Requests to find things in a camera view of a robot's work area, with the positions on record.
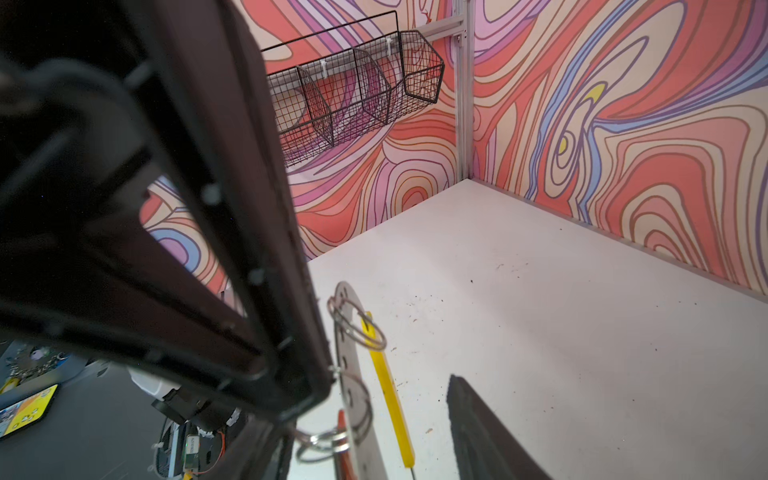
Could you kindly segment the key with red tag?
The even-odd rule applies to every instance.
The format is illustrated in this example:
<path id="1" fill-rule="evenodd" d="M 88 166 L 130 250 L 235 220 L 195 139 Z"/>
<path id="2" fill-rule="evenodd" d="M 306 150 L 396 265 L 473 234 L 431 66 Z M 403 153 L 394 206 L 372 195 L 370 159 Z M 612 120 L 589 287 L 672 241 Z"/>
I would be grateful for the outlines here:
<path id="1" fill-rule="evenodd" d="M 347 432 L 346 417 L 343 409 L 338 411 L 337 428 L 340 433 Z M 339 447 L 346 447 L 346 450 L 339 450 L 334 454 L 334 469 L 337 480 L 357 480 L 357 474 L 354 470 L 353 461 L 350 456 L 350 449 L 347 440 L 342 439 L 338 442 Z"/>

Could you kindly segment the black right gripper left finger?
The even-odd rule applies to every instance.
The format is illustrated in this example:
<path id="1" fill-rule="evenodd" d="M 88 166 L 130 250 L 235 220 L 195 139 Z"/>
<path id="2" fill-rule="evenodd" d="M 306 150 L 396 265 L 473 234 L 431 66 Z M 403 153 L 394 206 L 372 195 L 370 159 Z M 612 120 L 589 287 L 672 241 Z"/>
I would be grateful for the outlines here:
<path id="1" fill-rule="evenodd" d="M 293 423 L 279 424 L 246 414 L 234 441 L 205 479 L 286 479 Z"/>

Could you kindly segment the grey keyring with yellow grip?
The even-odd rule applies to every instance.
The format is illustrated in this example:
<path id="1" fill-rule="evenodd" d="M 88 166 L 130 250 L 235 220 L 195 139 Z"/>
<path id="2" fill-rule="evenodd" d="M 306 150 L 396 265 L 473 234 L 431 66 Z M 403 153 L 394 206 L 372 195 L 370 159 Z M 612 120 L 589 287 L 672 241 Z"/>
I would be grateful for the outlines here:
<path id="1" fill-rule="evenodd" d="M 346 281 L 337 284 L 327 309 L 334 323 L 336 365 L 332 372 L 338 380 L 347 425 L 346 433 L 334 428 L 330 440 L 333 460 L 337 451 L 347 449 L 338 445 L 346 439 L 357 479 L 388 477 L 375 432 L 373 394 L 379 392 L 385 406 L 384 420 L 392 428 L 403 468 L 407 477 L 414 479 L 415 450 L 385 355 L 388 343 L 383 330 Z"/>

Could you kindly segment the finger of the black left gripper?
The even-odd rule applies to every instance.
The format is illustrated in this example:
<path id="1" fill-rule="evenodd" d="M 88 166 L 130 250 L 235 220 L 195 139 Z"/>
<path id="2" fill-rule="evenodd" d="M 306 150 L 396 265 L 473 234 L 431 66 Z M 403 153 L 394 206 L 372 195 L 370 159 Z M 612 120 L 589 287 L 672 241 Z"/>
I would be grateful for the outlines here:
<path id="1" fill-rule="evenodd" d="M 1 5 L 1 328 L 292 420 L 333 384 L 231 1 Z"/>

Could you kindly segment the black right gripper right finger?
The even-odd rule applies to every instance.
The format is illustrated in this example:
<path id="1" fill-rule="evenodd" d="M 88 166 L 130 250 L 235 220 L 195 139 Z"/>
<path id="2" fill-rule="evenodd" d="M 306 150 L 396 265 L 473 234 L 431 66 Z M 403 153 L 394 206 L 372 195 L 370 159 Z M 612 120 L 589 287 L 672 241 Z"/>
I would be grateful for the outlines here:
<path id="1" fill-rule="evenodd" d="M 447 406 L 460 479 L 550 479 L 464 378 L 450 377 Z"/>

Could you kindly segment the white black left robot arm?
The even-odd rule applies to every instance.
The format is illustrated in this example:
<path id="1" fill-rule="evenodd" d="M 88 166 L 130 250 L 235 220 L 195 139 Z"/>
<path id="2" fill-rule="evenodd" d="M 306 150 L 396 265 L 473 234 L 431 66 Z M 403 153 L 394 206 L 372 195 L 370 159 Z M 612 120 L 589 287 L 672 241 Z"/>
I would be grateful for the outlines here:
<path id="1" fill-rule="evenodd" d="M 230 1 L 1 5 L 1 326 L 280 421 L 329 347 Z"/>

